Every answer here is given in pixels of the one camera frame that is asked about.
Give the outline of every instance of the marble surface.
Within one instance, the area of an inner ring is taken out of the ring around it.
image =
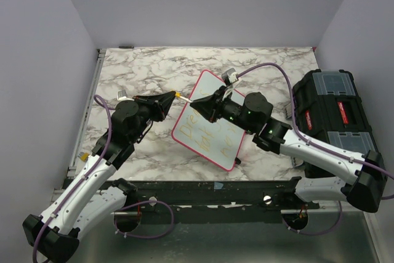
[[[281,65],[295,84],[306,72],[317,69],[311,48],[138,48],[108,49],[96,93],[116,105],[116,94],[160,94],[171,90],[189,96],[199,74],[211,70],[221,75],[234,67],[238,72],[263,62]],[[260,91],[274,105],[272,116],[285,121],[283,107],[289,93],[281,73],[266,67],[244,76],[238,90]],[[302,176],[292,169],[290,158],[260,150],[246,136],[239,152],[242,163],[226,172],[196,155],[171,137],[171,130],[184,106],[175,100],[167,119],[155,123],[135,152],[110,179],[127,180],[288,180]],[[93,104],[81,151],[90,152],[107,129],[105,110]]]

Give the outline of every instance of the purple cable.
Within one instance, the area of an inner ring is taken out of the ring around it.
[[[247,69],[247,70],[241,72],[237,77],[241,77],[241,76],[245,75],[246,73],[249,73],[249,72],[252,71],[252,70],[255,70],[255,69],[257,69],[257,68],[264,67],[264,66],[274,66],[274,67],[277,68],[280,72],[282,72],[282,74],[283,74],[283,76],[284,76],[284,78],[285,78],[285,80],[286,80],[286,82],[287,82],[287,87],[289,88],[289,93],[290,93],[290,104],[291,104],[291,118],[292,118],[292,123],[293,123],[294,131],[295,131],[295,133],[297,134],[297,136],[300,137],[300,139],[302,139],[304,142],[308,142],[308,139],[305,138],[305,137],[300,133],[300,131],[298,130],[298,127],[297,127],[297,125],[296,125],[296,115],[295,115],[295,111],[294,111],[294,109],[295,109],[295,107],[294,107],[294,106],[295,106],[295,104],[294,104],[294,96],[293,96],[293,91],[292,91],[292,88],[291,88],[291,83],[290,83],[289,77],[287,76],[287,74],[284,72],[284,70],[283,70],[278,64],[276,64],[276,63],[262,63],[262,64],[253,66],[253,67],[251,67],[251,68],[249,68],[249,69]],[[328,149],[328,148],[326,148],[326,147],[320,146],[320,145],[318,145],[318,144],[316,144],[316,143],[314,143],[314,142],[312,142],[312,141],[310,141],[309,144],[310,144],[311,146],[316,147],[317,149],[320,149],[320,150],[322,150],[322,151],[324,151],[324,152],[327,152],[327,153],[329,153],[329,154],[332,154],[332,155],[341,157],[341,158],[343,158],[343,159],[345,159],[345,160],[347,160],[347,161],[353,161],[353,162],[355,162],[355,163],[362,164],[363,166],[367,166],[367,167],[369,167],[369,168],[373,168],[373,169],[375,169],[375,170],[381,172],[382,174],[388,176],[388,177],[391,178],[392,180],[394,180],[394,174],[392,174],[392,173],[390,173],[390,172],[388,172],[388,171],[386,171],[386,170],[384,170],[384,169],[382,169],[382,168],[380,168],[380,167],[378,167],[378,166],[375,166],[375,165],[373,165],[373,164],[371,164],[371,163],[367,163],[366,161],[362,161],[362,160],[352,160],[349,156],[346,156],[346,155],[343,155],[343,154],[341,154],[341,153],[332,151],[332,150],[330,150],[330,149]],[[393,194],[393,195],[390,195],[390,196],[384,196],[384,197],[382,197],[383,200],[391,200],[392,198],[394,198],[394,194]]]
[[[294,233],[296,233],[296,234],[307,235],[307,236],[310,236],[310,237],[315,237],[315,236],[317,236],[317,235],[324,235],[324,234],[327,234],[327,233],[329,233],[329,232],[332,232],[332,231],[334,231],[336,228],[338,228],[338,226],[339,226],[339,224],[340,224],[340,222],[341,222],[341,220],[342,220],[342,216],[343,216],[343,213],[344,213],[344,212],[342,211],[342,203],[341,203],[340,201],[338,201],[338,205],[339,205],[339,216],[338,216],[337,221],[336,221],[335,224],[334,224],[333,226],[331,226],[330,228],[328,228],[328,229],[326,229],[326,230],[323,230],[323,231],[320,231],[320,232],[315,232],[315,233],[311,233],[311,232],[301,232],[300,230],[296,230],[296,229],[291,228],[291,227],[286,223],[286,221],[285,221],[284,219],[282,219],[282,222],[286,225],[287,229],[289,229],[291,232],[294,232]]]
[[[105,153],[108,150],[108,146],[111,142],[111,136],[112,136],[112,122],[111,122],[111,114],[110,114],[110,109],[108,108],[107,103],[104,101],[104,99],[99,96],[99,95],[94,95],[93,96],[94,100],[102,107],[104,107],[105,111],[107,112],[107,117],[108,117],[108,137],[107,137],[107,142],[105,143],[103,152],[101,153],[100,157],[97,159],[97,161],[93,164],[93,166],[91,167],[90,170],[88,170],[85,174],[86,177],[89,177],[89,175],[91,174],[91,172],[99,165],[99,163],[101,162],[101,160],[103,159]],[[55,211],[53,211],[53,215],[57,215],[57,213],[61,210],[62,206],[68,201],[68,199],[74,194],[74,192],[79,188],[79,186],[84,182],[84,179],[80,179],[75,186],[70,190],[70,192],[68,192],[68,194],[64,197],[64,199],[58,204],[58,206],[56,207]],[[45,224],[43,225],[43,227],[41,227],[41,230],[38,232],[38,235],[36,237],[36,240],[34,242],[34,246],[33,246],[33,262],[34,263],[38,263],[37,261],[37,251],[38,251],[38,244],[39,241],[45,231],[45,229],[47,228],[47,226],[52,222],[54,218],[53,217],[49,217],[47,222],[45,222]]]
[[[101,103],[99,100],[97,100],[96,95],[93,96],[93,99],[94,99],[94,102],[97,103],[97,105],[99,105],[99,106],[105,108],[105,107],[104,107],[104,104]],[[115,108],[109,107],[108,105],[107,105],[107,107],[108,107],[108,109],[111,110],[111,111],[114,111],[114,110],[115,110]]]
[[[134,204],[132,204],[130,206],[125,206],[124,208],[121,208],[118,211],[124,211],[125,209],[130,209],[130,208],[133,208],[135,206],[140,206],[140,205],[147,204],[147,203],[159,203],[159,204],[162,204],[163,206],[165,206],[170,211],[171,223],[170,223],[170,226],[168,227],[168,229],[166,231],[164,231],[163,233],[157,234],[157,235],[152,235],[152,236],[145,236],[145,235],[136,235],[136,234],[131,234],[131,233],[125,233],[125,232],[122,232],[122,231],[119,230],[118,225],[116,224],[116,220],[115,220],[114,221],[114,225],[115,225],[115,228],[116,228],[116,233],[123,234],[123,235],[125,235],[127,237],[142,238],[144,240],[154,240],[155,238],[163,237],[163,236],[167,235],[168,233],[172,232],[172,230],[174,229],[174,212],[172,211],[171,207],[168,204],[166,204],[165,202],[163,202],[163,201],[159,201],[159,200],[140,201],[139,203],[134,203]]]

